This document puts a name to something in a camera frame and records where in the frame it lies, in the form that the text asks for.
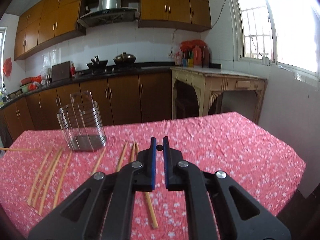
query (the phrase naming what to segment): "chopstick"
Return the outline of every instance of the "chopstick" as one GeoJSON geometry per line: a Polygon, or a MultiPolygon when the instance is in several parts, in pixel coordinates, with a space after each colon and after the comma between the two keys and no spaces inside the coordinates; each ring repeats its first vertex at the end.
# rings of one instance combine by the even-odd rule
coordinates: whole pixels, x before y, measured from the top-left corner
{"type": "Polygon", "coordinates": [[[99,167],[99,165],[100,165],[100,161],[101,161],[101,159],[102,159],[105,151],[106,151],[106,148],[104,148],[103,151],[102,151],[102,153],[100,154],[100,157],[99,157],[99,159],[97,160],[97,163],[96,163],[96,165],[95,165],[95,167],[94,167],[94,169],[93,169],[93,171],[92,171],[92,173],[91,173],[91,176],[96,173],[96,171],[97,171],[97,169],[98,169],[98,167],[99,167]]]}
{"type": "Polygon", "coordinates": [[[130,162],[131,163],[134,162],[135,148],[136,148],[136,143],[133,142],[132,150],[131,150],[131,157],[130,157],[130,162]]]}
{"type": "Polygon", "coordinates": [[[49,167],[48,167],[47,171],[45,172],[45,174],[44,174],[44,176],[43,176],[43,178],[42,178],[42,180],[41,180],[41,182],[40,182],[40,185],[39,185],[38,190],[37,190],[37,192],[36,192],[35,198],[33,199],[33,202],[32,202],[32,207],[33,207],[33,208],[36,207],[36,203],[37,203],[37,200],[38,200],[38,196],[39,196],[39,194],[40,194],[40,190],[41,190],[41,188],[42,188],[42,186],[43,186],[43,184],[44,184],[44,182],[45,182],[45,179],[47,178],[49,172],[51,171],[51,168],[52,168],[52,166],[53,166],[53,164],[54,164],[54,161],[56,160],[56,158],[57,158],[58,155],[59,155],[59,151],[58,151],[58,152],[55,154],[55,156],[53,157],[51,163],[49,164],[49,167]]]}
{"type": "MultiPolygon", "coordinates": [[[[134,144],[135,144],[135,146],[136,146],[135,148],[136,148],[137,152],[139,153],[139,145],[138,145],[138,142],[135,141],[134,144]]],[[[154,229],[155,229],[155,228],[159,228],[158,221],[157,221],[156,214],[155,214],[155,211],[154,211],[153,206],[152,206],[152,202],[151,202],[151,198],[150,198],[149,192],[145,192],[145,195],[146,195],[149,212],[150,212],[151,219],[152,219],[152,227],[153,227],[154,229]]]]}
{"type": "Polygon", "coordinates": [[[59,198],[59,194],[60,194],[60,189],[61,189],[61,186],[62,186],[63,178],[64,178],[64,175],[66,174],[66,171],[67,171],[71,156],[72,156],[72,151],[70,151],[69,157],[68,157],[68,159],[66,161],[66,164],[64,165],[63,172],[61,174],[60,181],[59,181],[59,184],[58,184],[57,192],[56,192],[56,195],[55,195],[54,200],[53,200],[52,209],[54,209],[57,206],[57,202],[58,202],[58,198],[59,198]]]}
{"type": "Polygon", "coordinates": [[[47,183],[46,183],[46,185],[44,187],[44,191],[43,191],[42,198],[41,198],[41,203],[40,203],[40,208],[39,208],[39,212],[38,212],[39,215],[42,214],[43,205],[44,205],[45,197],[47,196],[47,192],[48,192],[48,188],[49,188],[49,185],[50,185],[50,182],[51,182],[51,178],[53,176],[53,173],[54,173],[54,171],[56,169],[56,166],[57,166],[57,164],[59,162],[59,159],[61,157],[61,154],[62,154],[63,150],[64,150],[63,148],[60,149],[58,157],[57,157],[56,161],[54,162],[54,165],[53,165],[53,167],[52,167],[52,169],[50,171],[49,177],[47,179],[47,183]]]}
{"type": "Polygon", "coordinates": [[[31,200],[32,200],[32,196],[33,196],[33,191],[35,190],[35,187],[36,187],[36,184],[37,184],[37,182],[38,182],[40,173],[41,173],[41,171],[42,171],[42,169],[43,169],[43,166],[45,165],[45,162],[47,161],[47,158],[49,157],[49,154],[50,154],[51,151],[52,151],[52,147],[50,148],[50,150],[49,150],[49,151],[47,152],[47,154],[45,155],[45,157],[44,157],[44,159],[43,159],[43,161],[42,161],[42,163],[41,163],[41,166],[40,166],[40,168],[39,168],[39,170],[38,170],[38,173],[36,174],[35,180],[33,181],[33,184],[32,184],[31,190],[30,190],[30,195],[29,195],[29,198],[28,198],[28,200],[27,200],[28,206],[31,205],[31,200]]]}
{"type": "Polygon", "coordinates": [[[127,150],[127,145],[128,145],[128,142],[125,142],[121,157],[120,157],[119,162],[118,162],[118,166],[117,166],[116,172],[121,170],[121,166],[122,166],[123,158],[124,158],[124,155],[125,155],[125,151],[127,150]]]}
{"type": "Polygon", "coordinates": [[[16,152],[32,152],[32,151],[39,151],[39,148],[35,148],[35,149],[11,149],[11,148],[3,148],[0,147],[0,151],[16,151],[16,152]]]}

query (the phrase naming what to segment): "range hood vent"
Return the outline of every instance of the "range hood vent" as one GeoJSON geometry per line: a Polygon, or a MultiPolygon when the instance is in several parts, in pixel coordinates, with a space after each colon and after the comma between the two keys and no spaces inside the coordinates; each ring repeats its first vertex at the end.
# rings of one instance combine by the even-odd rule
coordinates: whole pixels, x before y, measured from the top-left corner
{"type": "Polygon", "coordinates": [[[77,21],[83,27],[132,22],[136,18],[137,8],[121,7],[121,0],[99,0],[98,11],[89,12],[77,21]]]}

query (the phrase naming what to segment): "pink floral tablecloth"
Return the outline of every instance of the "pink floral tablecloth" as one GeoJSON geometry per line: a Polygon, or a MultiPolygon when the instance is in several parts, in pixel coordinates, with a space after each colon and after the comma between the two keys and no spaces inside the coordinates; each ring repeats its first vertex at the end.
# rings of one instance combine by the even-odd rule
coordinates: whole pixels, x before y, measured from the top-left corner
{"type": "MultiPolygon", "coordinates": [[[[277,215],[295,192],[305,170],[305,163],[295,151],[253,122],[237,113],[227,113],[182,120],[105,127],[108,138],[106,152],[98,171],[116,170],[124,143],[129,142],[123,165],[130,159],[131,147],[138,141],[140,150],[150,147],[156,137],[162,144],[169,137],[171,148],[182,152],[184,159],[201,170],[226,171],[244,189],[277,215]]],[[[17,229],[27,236],[52,209],[60,175],[70,150],[61,131],[26,131],[12,148],[41,148],[36,152],[8,151],[0,159],[0,203],[17,229]],[[53,146],[39,182],[53,155],[61,146],[66,150],[56,167],[42,216],[27,205],[27,198],[45,153],[53,146]]],[[[60,191],[63,201],[85,182],[100,156],[94,153],[73,153],[60,191]]],[[[150,193],[159,229],[152,229],[145,195],[136,194],[132,221],[132,239],[187,239],[187,217],[183,192],[168,192],[164,184],[163,153],[157,152],[156,189],[150,193]]]]}

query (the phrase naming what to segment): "hanging red bag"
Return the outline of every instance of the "hanging red bag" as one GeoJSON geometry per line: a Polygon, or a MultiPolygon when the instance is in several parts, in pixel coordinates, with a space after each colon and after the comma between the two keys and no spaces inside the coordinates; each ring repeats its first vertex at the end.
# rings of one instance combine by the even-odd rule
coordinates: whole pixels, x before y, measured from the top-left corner
{"type": "Polygon", "coordinates": [[[6,77],[9,77],[12,71],[11,58],[7,58],[3,63],[3,73],[6,77]]]}

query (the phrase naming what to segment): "window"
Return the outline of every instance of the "window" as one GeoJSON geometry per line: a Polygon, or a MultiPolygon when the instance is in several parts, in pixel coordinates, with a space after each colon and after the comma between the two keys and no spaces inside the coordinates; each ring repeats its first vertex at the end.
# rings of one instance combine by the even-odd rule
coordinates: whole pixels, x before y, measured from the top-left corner
{"type": "Polygon", "coordinates": [[[0,75],[0,82],[1,88],[3,85],[3,49],[4,49],[4,39],[5,39],[5,31],[6,28],[0,27],[0,64],[1,64],[1,75],[0,75]]]}
{"type": "Polygon", "coordinates": [[[317,0],[233,0],[239,55],[298,67],[318,75],[320,6],[317,0]]]}

